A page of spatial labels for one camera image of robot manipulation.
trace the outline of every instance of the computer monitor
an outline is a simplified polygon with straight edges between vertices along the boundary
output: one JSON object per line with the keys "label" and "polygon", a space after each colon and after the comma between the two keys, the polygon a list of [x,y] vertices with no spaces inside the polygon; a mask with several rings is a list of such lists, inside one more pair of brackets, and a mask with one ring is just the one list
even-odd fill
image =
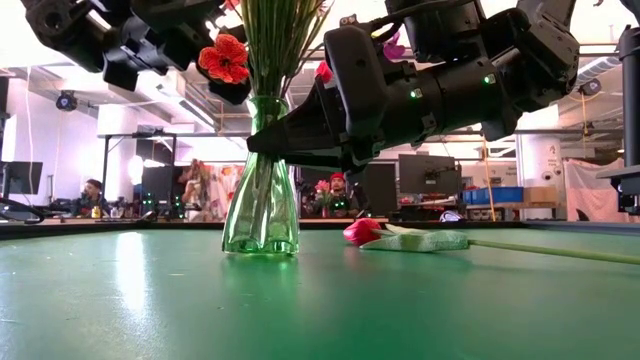
{"label": "computer monitor", "polygon": [[145,168],[142,172],[142,191],[153,195],[156,201],[170,201],[169,193],[173,185],[171,167]]}
{"label": "computer monitor", "polygon": [[[3,197],[8,197],[9,194],[38,194],[40,177],[42,176],[41,162],[7,162],[2,164],[2,170]],[[31,182],[29,182],[29,172],[31,172]]]}
{"label": "computer monitor", "polygon": [[400,155],[400,192],[455,195],[462,191],[460,169],[448,156]]}
{"label": "computer monitor", "polygon": [[[367,209],[373,216],[388,216],[398,210],[398,194],[396,192],[396,164],[371,163],[359,174],[349,178],[352,183],[354,196],[358,202],[367,202]],[[357,196],[358,186],[363,192]]]}

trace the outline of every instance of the vase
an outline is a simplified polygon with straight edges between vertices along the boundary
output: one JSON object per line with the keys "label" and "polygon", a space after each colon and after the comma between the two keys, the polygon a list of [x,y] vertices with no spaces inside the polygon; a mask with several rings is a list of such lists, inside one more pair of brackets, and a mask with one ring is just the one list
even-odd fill
{"label": "vase", "polygon": [[[249,100],[255,134],[287,113],[284,100],[257,96]],[[249,153],[242,178],[229,206],[222,234],[227,253],[295,254],[298,214],[284,160]]]}

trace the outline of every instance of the red hat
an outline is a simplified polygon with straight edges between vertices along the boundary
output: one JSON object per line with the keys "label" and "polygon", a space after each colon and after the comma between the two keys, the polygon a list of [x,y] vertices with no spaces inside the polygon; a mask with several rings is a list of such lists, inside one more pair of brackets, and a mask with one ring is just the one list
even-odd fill
{"label": "red hat", "polygon": [[331,175],[331,177],[329,178],[329,181],[333,181],[333,179],[341,179],[342,181],[344,181],[344,174],[342,174],[342,173],[333,173]]}

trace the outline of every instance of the red tulip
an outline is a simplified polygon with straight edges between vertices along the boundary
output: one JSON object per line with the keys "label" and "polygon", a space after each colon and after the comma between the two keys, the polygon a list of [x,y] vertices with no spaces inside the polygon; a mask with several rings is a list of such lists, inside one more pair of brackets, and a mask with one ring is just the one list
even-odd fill
{"label": "red tulip", "polygon": [[331,72],[331,69],[329,69],[329,66],[327,65],[326,61],[321,62],[318,68],[316,69],[316,76],[318,75],[320,75],[322,82],[325,84],[331,81],[331,78],[333,77],[333,72]]}
{"label": "red tulip", "polygon": [[344,229],[342,234],[345,240],[353,243],[356,246],[364,245],[370,241],[380,239],[380,235],[374,233],[371,230],[380,230],[380,224],[369,218],[358,219],[348,228]]}
{"label": "red tulip", "polygon": [[225,0],[224,6],[227,10],[234,10],[237,6],[240,5],[240,0]]}

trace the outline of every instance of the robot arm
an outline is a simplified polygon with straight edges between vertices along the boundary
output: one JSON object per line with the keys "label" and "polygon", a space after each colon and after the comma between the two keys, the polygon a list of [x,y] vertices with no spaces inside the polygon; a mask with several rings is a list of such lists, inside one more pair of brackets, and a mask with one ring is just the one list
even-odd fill
{"label": "robot arm", "polygon": [[[325,34],[337,86],[316,79],[304,104],[248,139],[250,151],[357,172],[383,149],[471,124],[482,123],[488,140],[510,135],[523,112],[573,88],[575,0],[521,0],[489,19],[479,0],[386,4],[385,18]],[[417,61],[437,65],[387,60],[371,33],[388,24],[394,32],[405,26]]]}
{"label": "robot arm", "polygon": [[[135,90],[140,71],[165,75],[169,67],[187,70],[197,62],[200,50],[212,44],[206,21],[224,16],[224,0],[21,1],[42,44],[130,91]],[[108,27],[89,16],[91,11]],[[241,26],[227,31],[246,41]],[[219,83],[198,70],[209,79],[210,90],[232,104],[241,104],[249,94],[248,83]]]}

